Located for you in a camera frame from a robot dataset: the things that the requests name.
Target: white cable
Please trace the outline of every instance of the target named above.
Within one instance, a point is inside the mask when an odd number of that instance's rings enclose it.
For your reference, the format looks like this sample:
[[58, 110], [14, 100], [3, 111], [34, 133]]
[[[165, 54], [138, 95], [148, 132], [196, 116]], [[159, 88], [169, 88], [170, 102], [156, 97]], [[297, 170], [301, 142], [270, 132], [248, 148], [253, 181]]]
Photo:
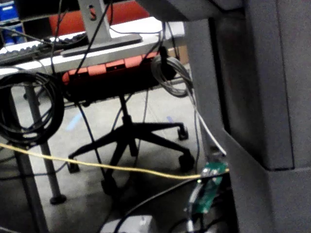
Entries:
[[197, 114], [199, 116], [199, 120], [203, 124], [203, 127], [204, 127], [205, 131], [208, 133], [209, 137], [212, 139], [212, 141], [215, 143], [215, 145], [218, 147], [218, 149], [224, 155], [227, 155], [227, 153], [224, 150], [224, 148], [220, 145], [220, 143], [216, 140], [214, 135], [209, 130], [208, 126], [204, 122], [201, 114], [199, 113], [199, 111], [198, 111], [198, 109], [196, 107], [196, 104], [195, 104], [195, 101], [194, 101], [194, 97], [193, 97], [193, 94], [192, 94], [192, 90], [191, 90], [192, 89], [192, 80], [191, 80], [190, 74], [187, 72], [187, 70], [183, 66], [183, 64], [181, 64], [180, 61], [177, 60], [176, 58], [168, 57], [166, 60], [167, 60], [167, 64], [170, 65], [182, 77], [182, 79], [183, 79], [183, 81], [184, 81], [184, 83], [186, 85], [186, 89], [184, 89], [184, 90], [177, 89], [177, 88], [173, 87], [169, 81], [166, 80], [164, 74], [162, 73], [161, 57], [159, 55], [156, 56], [153, 59], [152, 63], [151, 63], [151, 71], [152, 71], [152, 74], [153, 74], [154, 78], [171, 95], [179, 97], [179, 98], [185, 97], [187, 95], [189, 96], [190, 101], [191, 101], [191, 103], [193, 105], [193, 108], [197, 112]]

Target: desk leg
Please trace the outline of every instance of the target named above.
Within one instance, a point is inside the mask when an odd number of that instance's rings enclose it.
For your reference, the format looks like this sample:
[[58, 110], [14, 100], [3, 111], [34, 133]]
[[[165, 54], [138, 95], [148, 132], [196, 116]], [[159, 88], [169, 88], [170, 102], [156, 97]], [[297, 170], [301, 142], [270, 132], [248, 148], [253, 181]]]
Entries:
[[[12, 96], [10, 96], [10, 103], [13, 114], [18, 119], [16, 107]], [[17, 161], [18, 170], [21, 174], [26, 175], [33, 173], [30, 159], [28, 156], [25, 156], [24, 154], [21, 154], [19, 152], [15, 152], [15, 157]], [[34, 220], [35, 231], [38, 233], [48, 233], [49, 230], [42, 209], [42, 204], [38, 193], [37, 185], [35, 183], [35, 178], [34, 177], [22, 178], [21, 181], [23, 183], [27, 202]]]
[[[37, 100], [37, 97], [35, 95], [35, 90], [33, 87], [26, 87], [25, 91], [26, 91], [27, 100], [28, 100], [28, 103], [30, 106], [31, 114], [33, 116], [33, 120], [34, 120], [34, 122], [37, 122], [38, 120], [40, 120], [41, 114], [40, 114], [39, 107], [37, 105], [38, 100]], [[41, 148], [41, 151], [44, 155], [51, 155], [48, 142], [41, 144], [40, 148]], [[44, 164], [45, 164], [47, 172], [50, 173], [50, 175], [48, 175], [48, 177], [49, 177], [50, 186], [51, 186], [52, 195], [53, 195], [53, 197], [50, 199], [50, 203], [52, 205], [61, 204], [61, 203], [66, 201], [66, 196], [62, 195], [60, 193], [60, 189], [59, 189], [59, 185], [58, 185], [53, 161], [52, 160], [44, 160]]]

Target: yellow cable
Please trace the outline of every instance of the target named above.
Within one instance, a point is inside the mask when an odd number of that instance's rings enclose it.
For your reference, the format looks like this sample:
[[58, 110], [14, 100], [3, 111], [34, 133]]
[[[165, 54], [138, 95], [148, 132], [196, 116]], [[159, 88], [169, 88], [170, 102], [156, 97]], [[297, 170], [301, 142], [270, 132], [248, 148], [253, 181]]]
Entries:
[[60, 157], [55, 157], [55, 156], [50, 156], [50, 155], [43, 155], [43, 154], [39, 154], [39, 153], [34, 153], [31, 151], [27, 151], [27, 150], [23, 150], [21, 148], [18, 147], [13, 147], [10, 145], [6, 145], [3, 143], [0, 143], [0, 147], [4, 147], [10, 150], [14, 150], [23, 154], [28, 154], [28, 155], [32, 155], [32, 156], [36, 156], [39, 158], [43, 158], [43, 159], [49, 159], [49, 160], [59, 160], [59, 161], [64, 161], [64, 162], [68, 162], [68, 163], [72, 163], [72, 164], [81, 164], [81, 165], [86, 165], [86, 166], [96, 166], [96, 167], [103, 167], [103, 168], [110, 168], [110, 169], [114, 169], [114, 170], [121, 170], [121, 171], [133, 171], [133, 172], [143, 172], [143, 173], [149, 173], [149, 174], [153, 174], [156, 176], [161, 176], [161, 177], [165, 177], [165, 178], [170, 178], [170, 179], [178, 179], [178, 180], [188, 180], [188, 179], [196, 179], [196, 178], [200, 178], [201, 175], [189, 175], [189, 176], [177, 176], [177, 175], [171, 175], [171, 174], [166, 174], [163, 172], [158, 172], [158, 171], [153, 171], [153, 170], [148, 170], [148, 169], [143, 169], [143, 168], [135, 168], [135, 167], [123, 167], [123, 166], [111, 166], [111, 165], [107, 165], [107, 164], [95, 164], [95, 163], [86, 163], [86, 162], [82, 162], [82, 161], [77, 161], [77, 160], [73, 160], [73, 159], [64, 159], [64, 158], [60, 158]]

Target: monitor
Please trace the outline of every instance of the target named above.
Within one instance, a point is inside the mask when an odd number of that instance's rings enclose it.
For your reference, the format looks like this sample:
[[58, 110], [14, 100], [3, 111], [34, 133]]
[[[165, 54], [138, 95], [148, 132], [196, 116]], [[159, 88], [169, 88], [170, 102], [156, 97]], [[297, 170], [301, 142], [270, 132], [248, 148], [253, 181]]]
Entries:
[[[37, 18], [48, 17], [55, 15], [58, 12], [60, 0], [15, 0], [19, 20], [28, 21]], [[78, 11], [78, 0], [63, 0], [62, 12], [65, 10]]]

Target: coiled black cable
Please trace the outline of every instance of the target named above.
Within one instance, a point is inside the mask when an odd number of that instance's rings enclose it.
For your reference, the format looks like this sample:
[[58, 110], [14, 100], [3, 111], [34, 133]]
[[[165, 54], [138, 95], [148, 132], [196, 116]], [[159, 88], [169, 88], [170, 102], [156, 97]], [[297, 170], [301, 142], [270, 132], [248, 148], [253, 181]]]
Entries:
[[[50, 109], [30, 127], [22, 127], [11, 105], [13, 86], [45, 89]], [[53, 76], [18, 69], [0, 79], [0, 135], [9, 142], [24, 146], [35, 146], [46, 142], [60, 127], [64, 117], [64, 99], [60, 82]]]

